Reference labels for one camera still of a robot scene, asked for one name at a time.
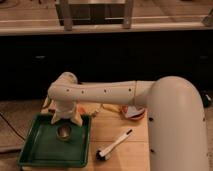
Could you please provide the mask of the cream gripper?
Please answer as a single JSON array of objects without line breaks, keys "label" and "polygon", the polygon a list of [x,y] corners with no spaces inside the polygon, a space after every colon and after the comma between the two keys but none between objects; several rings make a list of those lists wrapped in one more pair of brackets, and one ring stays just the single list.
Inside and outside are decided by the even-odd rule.
[{"label": "cream gripper", "polygon": [[81,115],[76,112],[76,105],[73,106],[62,106],[58,105],[55,109],[55,113],[51,119],[51,123],[55,124],[60,119],[68,119],[72,123],[82,126],[83,120]]}]

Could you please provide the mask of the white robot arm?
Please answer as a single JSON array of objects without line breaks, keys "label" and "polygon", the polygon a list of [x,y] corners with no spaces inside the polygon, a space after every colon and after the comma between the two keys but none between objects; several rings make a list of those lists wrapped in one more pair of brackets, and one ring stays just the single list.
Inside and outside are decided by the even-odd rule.
[{"label": "white robot arm", "polygon": [[209,171],[204,107],[198,90],[184,78],[79,84],[65,72],[50,85],[48,96],[61,115],[79,101],[145,107],[150,171]]}]

